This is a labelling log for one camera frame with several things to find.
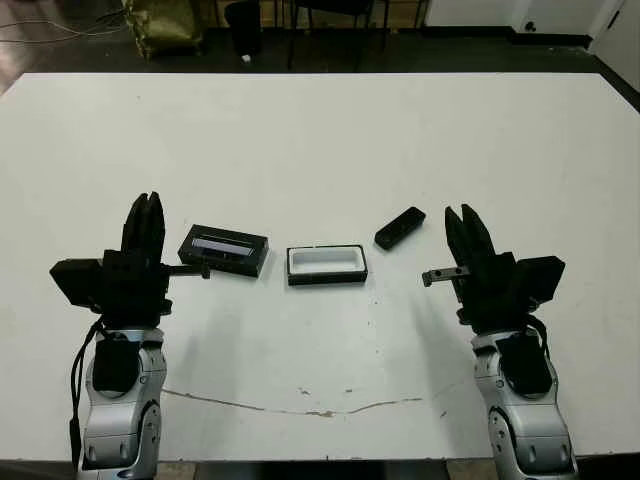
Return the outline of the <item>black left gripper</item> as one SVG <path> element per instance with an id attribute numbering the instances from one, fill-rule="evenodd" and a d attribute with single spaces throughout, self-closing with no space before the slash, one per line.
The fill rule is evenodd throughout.
<path id="1" fill-rule="evenodd" d="M 107 330 L 153 329 L 170 315 L 173 301 L 166 297 L 172 276 L 210 278 L 210 268 L 167 265 L 141 250 L 145 241 L 148 202 L 148 248 L 162 252 L 165 219 L 157 192 L 141 193 L 133 202 L 123 226 L 120 249 L 106 250 L 95 306 Z"/>

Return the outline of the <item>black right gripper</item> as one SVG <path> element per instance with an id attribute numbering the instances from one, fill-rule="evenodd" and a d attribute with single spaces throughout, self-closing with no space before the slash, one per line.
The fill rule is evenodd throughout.
<path id="1" fill-rule="evenodd" d="M 517 260 L 510 252 L 497 254 L 478 213 L 468 204 L 462 204 L 461 211 L 462 217 L 447 206 L 444 214 L 447 245 L 456 265 L 424 272 L 423 284 L 451 282 L 461 304 L 459 321 L 477 335 L 525 330 L 531 261 Z"/>

